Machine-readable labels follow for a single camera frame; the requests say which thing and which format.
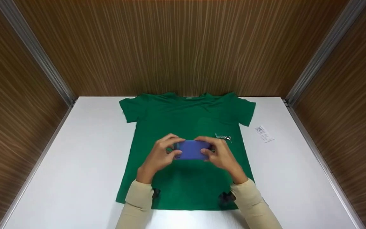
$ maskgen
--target qr code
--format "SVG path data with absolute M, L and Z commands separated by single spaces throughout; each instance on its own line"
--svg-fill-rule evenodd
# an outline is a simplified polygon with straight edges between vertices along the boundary
M 256 130 L 258 133 L 260 133 L 260 132 L 263 132 L 263 131 L 264 131 L 264 129 L 263 129 L 261 126 L 256 127 L 256 128 L 255 128 L 255 130 Z

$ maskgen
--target metal corner trim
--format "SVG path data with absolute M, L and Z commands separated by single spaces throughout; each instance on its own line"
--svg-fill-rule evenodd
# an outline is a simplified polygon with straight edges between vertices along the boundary
M 305 129 L 305 127 L 303 126 L 299 117 L 297 116 L 297 114 L 295 113 L 293 108 L 288 107 L 288 111 L 289 111 L 290 115 L 292 116 L 293 120 L 295 121 L 297 127 L 299 128 L 300 132 L 302 133 L 303 137 L 305 138 L 305 140 L 306 140 L 307 144 L 309 145 L 311 151 L 313 152 L 315 158 L 320 163 L 321 168 L 323 168 L 323 171 L 326 174 L 326 177 L 329 180 L 331 187 L 333 187 L 335 194 L 337 195 L 338 199 L 340 200 L 341 204 L 343 205 L 345 211 L 347 212 L 348 216 L 350 217 L 351 221 L 353 222 L 355 228 L 356 229 L 366 229 L 364 224 L 362 223 L 360 217 L 358 216 L 357 212 L 354 210 L 350 201 L 347 199 L 344 191 L 341 189 L 337 180 L 334 178 L 326 161 L 322 157 L 320 151 L 318 150 L 317 146 L 313 142 L 313 139 L 310 137 L 310 135 L 307 132 L 307 130 Z
M 71 106 L 74 102 L 74 95 L 43 50 L 15 2 L 13 0 L 0 0 L 0 10 L 22 40 L 23 44 L 28 48 L 33 58 L 35 58 L 47 78 L 49 78 L 50 82 L 54 85 L 57 92 L 66 102 L 67 106 Z
M 48 144 L 46 145 L 46 147 L 43 150 L 42 154 L 40 155 L 39 159 L 37 160 L 35 166 L 33 167 L 32 171 L 29 173 L 28 178 L 26 178 L 26 181 L 22 185 L 21 189 L 19 190 L 18 194 L 16 195 L 15 199 L 13 200 L 12 204 L 10 205 L 9 209 L 6 211 L 3 219 L 0 222 L 0 229 L 4 229 L 4 227 L 8 223 L 9 218 L 12 216 L 13 211 L 15 210 L 16 206 L 18 205 L 19 201 L 21 200 L 22 196 L 24 195 L 26 189 L 28 188 L 29 184 L 31 183 L 33 176 L 36 174 L 36 171 L 38 170 L 40 164 L 43 161 L 43 158 L 45 158 L 47 152 L 49 151 L 49 148 L 51 147 L 51 145 L 52 145 L 53 141 L 55 140 L 56 136 L 58 135 L 61 127 L 63 126 L 64 122 L 66 121 L 67 117 L 69 116 L 71 109 L 72 109 L 72 106 L 70 106 L 67 109 L 67 112 L 61 119 L 59 125 L 57 126 L 55 132 L 53 133 L 51 139 L 49 140 Z
M 320 47 L 286 96 L 286 101 L 290 107 L 295 105 L 300 95 L 315 77 L 340 40 L 353 25 L 365 6 L 366 0 L 350 0 L 347 6 L 345 6 L 330 32 L 327 34 L 326 38 L 324 38 Z

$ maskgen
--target green t-shirt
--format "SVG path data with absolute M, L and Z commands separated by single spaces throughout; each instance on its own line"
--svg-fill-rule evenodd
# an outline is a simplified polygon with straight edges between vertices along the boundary
M 253 180 L 238 123 L 249 126 L 255 103 L 238 98 L 234 93 L 200 97 L 179 97 L 175 93 L 141 94 L 119 102 L 126 121 L 137 122 L 128 163 L 116 201 L 125 203 L 129 186 L 137 169 L 145 161 L 155 141 L 173 133 L 186 140 L 197 136 L 231 136 L 227 141 L 245 174 Z M 234 203 L 219 206 L 218 196 L 229 192 L 230 175 L 210 162 L 174 160 L 157 172 L 152 187 L 161 190 L 154 199 L 153 209 L 168 210 L 229 210 Z

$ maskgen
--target white tabletop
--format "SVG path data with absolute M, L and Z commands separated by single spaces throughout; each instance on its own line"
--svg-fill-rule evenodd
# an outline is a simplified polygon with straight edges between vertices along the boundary
M 135 123 L 126 123 L 124 97 L 80 97 L 17 204 L 6 229 L 113 229 L 116 203 Z M 285 229 L 354 228 L 324 171 L 282 100 L 256 102 L 241 126 L 248 159 L 265 201 Z M 263 125 L 275 138 L 264 143 Z M 247 228 L 238 211 L 154 210 L 147 228 Z

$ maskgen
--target black object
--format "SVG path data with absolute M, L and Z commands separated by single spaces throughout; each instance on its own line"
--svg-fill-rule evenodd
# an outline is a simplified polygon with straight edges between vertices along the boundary
M 229 193 L 225 193 L 225 191 L 222 192 L 222 194 L 220 194 L 218 196 L 218 204 L 220 206 L 226 206 L 228 205 L 230 202 L 236 200 L 237 198 L 234 196 L 234 194 L 230 191 Z
M 156 199 L 160 195 L 160 190 L 157 188 L 153 189 L 152 199 Z

